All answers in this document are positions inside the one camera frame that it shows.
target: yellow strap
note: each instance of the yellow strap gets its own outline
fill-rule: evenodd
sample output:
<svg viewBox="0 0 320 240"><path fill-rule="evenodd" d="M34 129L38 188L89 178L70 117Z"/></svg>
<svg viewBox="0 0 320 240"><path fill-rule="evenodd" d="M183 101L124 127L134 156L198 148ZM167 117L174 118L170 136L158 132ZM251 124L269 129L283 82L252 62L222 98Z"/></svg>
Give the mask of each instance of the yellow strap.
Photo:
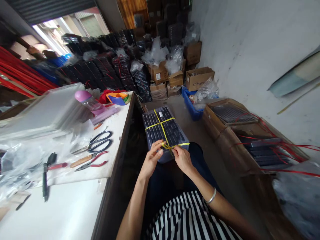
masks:
<svg viewBox="0 0 320 240"><path fill-rule="evenodd" d="M165 120L165 121L163 121L163 122L161 122L161 123L167 122L167 121L172 120L172 119L175 119L175 118L169 118L169 119L167 119L167 120ZM154 127L154 126L156 126L156 125L158 125L158 124L160 124L160 121L159 121L159 123L156 123L156 124L153 124L153 125L147 127L146 130L149 129L149 128L151 128L151 127Z"/></svg>
<svg viewBox="0 0 320 240"><path fill-rule="evenodd" d="M167 120L165 120L165 121L163 121L163 122L160 122L160 119L159 119L159 117L158 117L158 115L157 115L156 110L154 110L154 112L155 112L155 114L156 114L156 116L157 116L157 119L158 119L159 123L156 123L156 124L153 124L153 125L150 126L150 127L147 127L146 130L147 130L148 128L151 128L151 127L154 127L154 126L160 124L160 125L161 125L161 128L162 128L162 131L163 131L163 134L164 134L164 137L166 138L166 141L167 141L167 144L162 143L162 146L163 146L165 149L168 149L168 150L170 151L171 155L172 155L172 150L171 150L171 149L174 148L175 146L185 146L185 145L189 145L189 144L190 144L190 143L180 143L180 144L177 144L177 145L174 145L174 146L170 147L170 146L169 146L168 139L167 139L167 135L166 135L166 132L164 131L164 127L163 127L162 123L167 122L167 121L172 120L172 119L175 119L175 118L169 118L169 119L167 119Z"/></svg>

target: metal shutter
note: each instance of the metal shutter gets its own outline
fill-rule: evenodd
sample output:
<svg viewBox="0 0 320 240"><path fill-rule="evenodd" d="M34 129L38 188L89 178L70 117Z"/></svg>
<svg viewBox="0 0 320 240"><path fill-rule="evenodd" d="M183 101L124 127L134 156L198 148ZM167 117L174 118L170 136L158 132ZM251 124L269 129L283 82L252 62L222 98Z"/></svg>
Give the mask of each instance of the metal shutter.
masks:
<svg viewBox="0 0 320 240"><path fill-rule="evenodd" d="M96 6L94 0L7 0L7 2L30 25Z"/></svg>

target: plastic bottle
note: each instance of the plastic bottle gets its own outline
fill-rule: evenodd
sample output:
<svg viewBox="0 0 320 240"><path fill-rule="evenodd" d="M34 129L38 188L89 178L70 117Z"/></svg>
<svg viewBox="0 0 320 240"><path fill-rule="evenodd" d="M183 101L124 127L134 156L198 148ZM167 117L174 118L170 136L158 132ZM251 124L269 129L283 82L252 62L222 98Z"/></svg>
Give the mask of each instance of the plastic bottle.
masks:
<svg viewBox="0 0 320 240"><path fill-rule="evenodd" d="M106 108L85 90L76 91L74 97L81 102L82 105L86 106L94 115L99 115L106 111Z"/></svg>

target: striped shirt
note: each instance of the striped shirt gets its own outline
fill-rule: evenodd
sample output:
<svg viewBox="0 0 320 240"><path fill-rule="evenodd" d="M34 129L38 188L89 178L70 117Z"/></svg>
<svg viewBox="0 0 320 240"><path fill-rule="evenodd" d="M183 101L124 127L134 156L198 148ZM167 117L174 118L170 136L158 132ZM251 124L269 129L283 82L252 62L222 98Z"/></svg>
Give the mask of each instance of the striped shirt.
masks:
<svg viewBox="0 0 320 240"><path fill-rule="evenodd" d="M214 216L197 191L170 200L156 214L146 239L242 239L231 227Z"/></svg>

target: concrete floor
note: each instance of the concrete floor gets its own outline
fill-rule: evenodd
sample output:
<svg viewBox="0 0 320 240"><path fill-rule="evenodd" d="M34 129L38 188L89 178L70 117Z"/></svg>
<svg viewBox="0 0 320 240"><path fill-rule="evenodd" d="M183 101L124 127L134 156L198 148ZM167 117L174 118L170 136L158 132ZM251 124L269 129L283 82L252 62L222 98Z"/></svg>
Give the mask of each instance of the concrete floor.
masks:
<svg viewBox="0 0 320 240"><path fill-rule="evenodd" d="M189 141L196 142L202 147L208 167L227 200L251 223L262 239L271 239L262 220L252 208L240 179L227 171L218 149L207 134L202 120L192 121L183 97L173 96L166 101L150 102L143 105L147 107L148 111L164 105L169 106Z"/></svg>

